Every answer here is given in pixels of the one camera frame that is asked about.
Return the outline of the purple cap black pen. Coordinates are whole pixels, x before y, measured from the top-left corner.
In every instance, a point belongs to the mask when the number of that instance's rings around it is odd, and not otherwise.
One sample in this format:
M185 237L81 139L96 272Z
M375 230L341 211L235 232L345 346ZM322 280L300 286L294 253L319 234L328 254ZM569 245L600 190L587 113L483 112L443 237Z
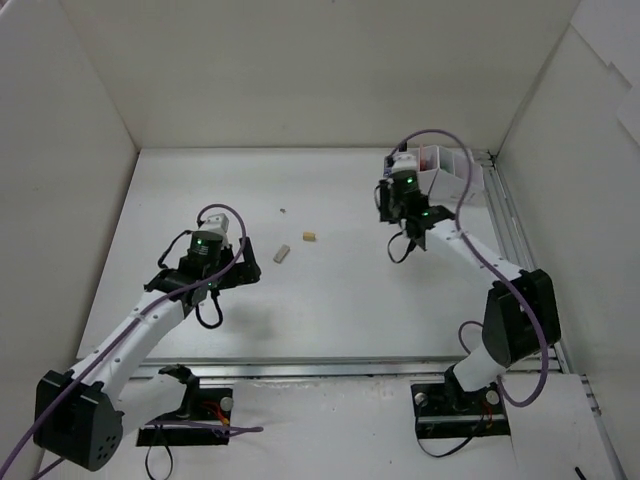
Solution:
M419 146L419 170L426 171L429 168L429 159L424 145Z

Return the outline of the white eraser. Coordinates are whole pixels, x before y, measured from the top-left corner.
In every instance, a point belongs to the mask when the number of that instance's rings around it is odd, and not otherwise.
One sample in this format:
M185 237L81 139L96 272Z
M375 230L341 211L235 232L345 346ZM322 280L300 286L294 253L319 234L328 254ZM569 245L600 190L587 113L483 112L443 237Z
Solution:
M274 255L273 261L277 264L281 264L289 253L290 253L290 246L283 244Z

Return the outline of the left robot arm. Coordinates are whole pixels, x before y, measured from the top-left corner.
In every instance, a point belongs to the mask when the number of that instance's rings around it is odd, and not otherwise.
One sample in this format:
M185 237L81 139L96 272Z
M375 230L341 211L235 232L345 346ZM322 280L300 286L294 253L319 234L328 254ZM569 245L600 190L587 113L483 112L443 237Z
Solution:
M125 390L156 345L197 314L207 297L260 279L249 237L241 237L233 249L217 231L190 236L177 267L161 267L129 316L91 354L68 371L49 371L40 380L29 435L36 445L97 471L132 431L164 415L186 420L196 414L200 380L184 365L160 368L138 392Z

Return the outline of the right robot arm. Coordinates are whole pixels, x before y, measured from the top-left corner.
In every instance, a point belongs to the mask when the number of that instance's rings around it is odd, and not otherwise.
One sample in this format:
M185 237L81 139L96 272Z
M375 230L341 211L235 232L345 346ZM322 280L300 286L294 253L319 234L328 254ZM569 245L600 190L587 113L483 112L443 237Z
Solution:
M550 276L541 269L527 271L477 241L463 229L459 208L430 201L414 168L386 169L374 189L374 201L380 221L399 225L410 248L441 250L468 280L487 289L480 343L446 370L445 405L464 412L491 385L511 405L531 405L547 383L549 347L561 337ZM541 356L537 383L527 397L516 399L506 391L503 377L533 354Z

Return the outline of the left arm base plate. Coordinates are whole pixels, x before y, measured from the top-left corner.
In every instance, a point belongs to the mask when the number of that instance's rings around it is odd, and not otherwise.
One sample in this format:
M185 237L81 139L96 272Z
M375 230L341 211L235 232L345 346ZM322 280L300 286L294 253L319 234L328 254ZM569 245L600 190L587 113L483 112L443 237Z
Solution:
M171 412L157 417L166 424L155 428L147 425L136 435L137 447L169 446L227 446L229 438L213 430L187 426L185 421L223 426L230 422L233 409L233 390L229 387L204 387L191 403L189 414L180 417Z

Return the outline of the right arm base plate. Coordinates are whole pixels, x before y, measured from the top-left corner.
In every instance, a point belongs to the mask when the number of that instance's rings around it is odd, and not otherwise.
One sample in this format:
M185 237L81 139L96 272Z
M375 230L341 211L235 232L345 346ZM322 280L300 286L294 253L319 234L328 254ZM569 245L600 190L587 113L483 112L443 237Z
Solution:
M506 408L492 382L475 392L460 395L444 383L411 385L414 431L419 440L510 436Z

